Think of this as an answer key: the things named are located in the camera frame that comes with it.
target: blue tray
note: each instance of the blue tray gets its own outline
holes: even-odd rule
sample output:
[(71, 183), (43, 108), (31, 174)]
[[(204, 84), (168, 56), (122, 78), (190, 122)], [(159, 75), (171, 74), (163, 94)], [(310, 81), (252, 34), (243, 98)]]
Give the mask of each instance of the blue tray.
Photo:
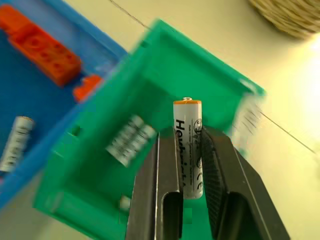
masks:
[(73, 50), (82, 60), (82, 73), (66, 87), (56, 86), (0, 31), (0, 153), (16, 116), (36, 123), (24, 159), (0, 185), (0, 209), (45, 165), (52, 145), (86, 104), (76, 105), (72, 95), (80, 79), (89, 74), (107, 78), (127, 55), (62, 0), (0, 0), (2, 4), (12, 5)]

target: orange lego brick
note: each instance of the orange lego brick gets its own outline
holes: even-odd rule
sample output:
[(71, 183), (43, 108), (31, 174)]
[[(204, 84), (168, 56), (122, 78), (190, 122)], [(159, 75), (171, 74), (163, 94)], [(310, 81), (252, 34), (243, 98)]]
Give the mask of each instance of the orange lego brick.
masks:
[(0, 29), (3, 29), (9, 36), (13, 35), (32, 22), (8, 4), (0, 6)]
[(102, 77), (98, 75), (87, 76), (83, 79), (82, 85), (73, 90), (73, 96), (77, 102), (85, 100), (90, 93), (97, 88), (102, 81)]
[(36, 24), (25, 26), (9, 41), (60, 87), (81, 72), (80, 58)]

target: white battery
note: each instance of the white battery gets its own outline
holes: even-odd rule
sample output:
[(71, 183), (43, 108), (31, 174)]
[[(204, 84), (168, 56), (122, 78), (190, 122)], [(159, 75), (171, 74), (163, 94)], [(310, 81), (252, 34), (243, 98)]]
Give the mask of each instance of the white battery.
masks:
[(11, 172), (14, 170), (18, 161), (23, 157), (34, 124), (34, 121), (29, 117), (17, 116), (15, 118), (1, 157), (0, 171)]
[(176, 146), (181, 165), (183, 197), (198, 199), (203, 195), (201, 160), (202, 102), (185, 97), (173, 102)]
[(137, 155), (144, 145), (154, 136), (156, 131), (149, 125), (144, 125), (130, 142), (125, 146), (121, 155), (117, 158), (124, 166), (128, 166), (131, 160)]
[(118, 159), (124, 146), (131, 140), (131, 138), (143, 126), (144, 121), (141, 117), (134, 115), (130, 118), (129, 122), (120, 130), (112, 143), (106, 147), (106, 150)]

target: green tray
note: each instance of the green tray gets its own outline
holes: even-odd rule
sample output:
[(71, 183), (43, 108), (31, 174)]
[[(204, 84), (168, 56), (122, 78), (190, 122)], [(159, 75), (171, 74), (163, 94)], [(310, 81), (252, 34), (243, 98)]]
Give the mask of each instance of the green tray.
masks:
[[(94, 239), (124, 240), (122, 195), (154, 140), (126, 168), (106, 150), (131, 115), (157, 131), (173, 126), (173, 101), (202, 101), (203, 124), (225, 132), (247, 93), (264, 90), (163, 21), (157, 21), (53, 148), (35, 207)], [(183, 240), (211, 239), (205, 196), (184, 202)]]

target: white table surface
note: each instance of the white table surface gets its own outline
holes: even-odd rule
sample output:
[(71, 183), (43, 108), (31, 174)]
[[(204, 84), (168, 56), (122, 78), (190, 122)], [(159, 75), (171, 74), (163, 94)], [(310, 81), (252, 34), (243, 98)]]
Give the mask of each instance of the white table surface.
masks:
[[(246, 0), (67, 0), (131, 51), (161, 18), (267, 91), (247, 160), (294, 240), (320, 239), (320, 35), (292, 39)], [(85, 240), (32, 209), (36, 177), (0, 214), (2, 240)]]

